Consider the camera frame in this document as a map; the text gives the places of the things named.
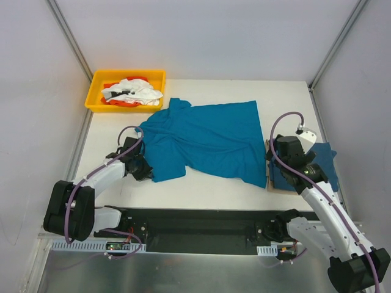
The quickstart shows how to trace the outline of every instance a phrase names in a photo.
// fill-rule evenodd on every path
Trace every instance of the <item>black clamp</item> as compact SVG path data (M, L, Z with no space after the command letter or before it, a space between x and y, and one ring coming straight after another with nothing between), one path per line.
M60 180L55 183L43 220L43 228L51 233L64 235L66 203L72 190L73 182ZM71 210L68 223L69 237L84 241L90 235L95 220L95 190L89 186L76 191L75 207Z
M277 214L274 222L269 222L263 227L262 235L267 240L278 243L284 241L294 241L295 239L293 239L288 234L287 223L297 217L303 217L303 215L296 209L290 209L288 211Z
M118 148L116 153L110 153L106 159L113 159L126 150L129 150L138 140L132 137L127 137L122 147ZM144 142L138 144L132 151L121 157L119 160L125 164L125 174L132 174L134 179L142 181L152 177L152 167L150 167L144 158L145 145Z
M384 248L371 248L370 258L375 265L379 283L390 264L390 255ZM341 261L339 258L330 258L330 268L327 270L329 279L338 293L354 293L375 285L369 261L365 255L352 255L352 259Z
M316 156L316 153L309 151L304 154L300 140L296 136L281 136L278 135L274 140L274 146L280 160L289 167L309 177L315 183L328 182L326 174L322 171L318 164L311 164ZM266 153L266 159L272 161L273 153L269 150ZM292 173L283 167L276 160L272 161L277 168L280 169L282 176L287 180L290 186L293 186L298 194L301 194L305 188L312 188L312 184L302 179L297 174Z

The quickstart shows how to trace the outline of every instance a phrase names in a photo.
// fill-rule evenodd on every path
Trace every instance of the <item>clothing pile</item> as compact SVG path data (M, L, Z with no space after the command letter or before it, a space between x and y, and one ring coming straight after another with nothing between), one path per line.
M140 105L157 106L163 94L154 90L146 78L133 76L120 82L105 84L101 102L107 105L137 107Z

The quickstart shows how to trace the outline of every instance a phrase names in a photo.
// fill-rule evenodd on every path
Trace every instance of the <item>metal panel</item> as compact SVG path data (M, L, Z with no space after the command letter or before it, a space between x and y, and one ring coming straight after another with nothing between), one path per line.
M89 82L45 1L0 1L0 18L0 291L16 292L53 183L65 178Z
M327 267L309 253L293 265L272 269L265 266L278 262L275 258L160 253L140 253L119 261L99 256L70 270L50 269L89 255L52 251L38 292L335 292Z
M371 1L315 88L344 198L369 240L391 251L391 1ZM391 278L385 277L391 288Z
M61 9L57 3L56 0L46 0L48 3L48 6L50 10L53 13L54 18L56 19L63 35L68 41L68 44L70 45L70 48L73 51L73 54L75 55L77 61L79 62L79 65L81 69L83 70L84 74L86 75L87 79L91 82L93 73L91 72L91 69L89 65L87 64L86 58L84 58L83 53L80 50L80 47L78 45L78 42L76 41L75 37L72 34L71 29L69 28L69 25L67 23L67 20L64 18L64 15L61 12ZM84 143L86 142L88 129L91 123L92 119L92 112L88 109L85 110L84 119L79 131L77 143L73 149L71 161L68 166L66 180L72 180L75 178L77 167L79 165L82 149L84 147Z
M311 82L357 0L58 0L92 71Z

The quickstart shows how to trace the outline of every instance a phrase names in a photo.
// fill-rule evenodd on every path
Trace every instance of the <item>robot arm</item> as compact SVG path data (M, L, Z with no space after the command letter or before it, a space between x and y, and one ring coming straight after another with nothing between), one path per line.
M373 244L360 233L336 199L327 176L317 164L311 164L315 153L308 150L311 143L315 141L308 133L303 138L303 132L299 129L296 133L298 137L277 136L274 145L278 151L279 161L310 178L328 197L325 197L303 176L293 173L280 162L274 161L274 164L280 168L287 182L311 206L330 238L317 231L296 210L277 216L276 221L264 229L264 235L277 241L287 237L296 239L314 255L327 260L330 263L327 270L329 279L339 293L351 293L369 288L375 284L375 276L368 257L372 259L376 278L381 282L390 263L390 256L384 248L375 249ZM271 160L272 157L269 151L267 158Z
M141 144L125 154L136 142L137 139L127 137L123 147L106 156L103 162L105 168L97 171L89 179L85 176L72 182L58 181L55 183L43 221L43 228L48 232L64 235L65 211L68 200L72 190L82 179L85 179L85 182L77 189L71 203L68 221L69 237L84 241L93 231L116 228L120 223L122 212L113 207L95 208L95 199L111 184L129 173L138 181L151 177L152 168L141 153ZM119 154L124 154L124 156L108 164Z

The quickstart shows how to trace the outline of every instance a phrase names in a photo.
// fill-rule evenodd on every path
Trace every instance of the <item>blue t-shirt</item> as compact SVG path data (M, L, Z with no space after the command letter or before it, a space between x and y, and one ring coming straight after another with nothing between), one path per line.
M145 158L153 181L179 178L185 166L265 188L266 159L257 102L192 107L171 98L144 131Z

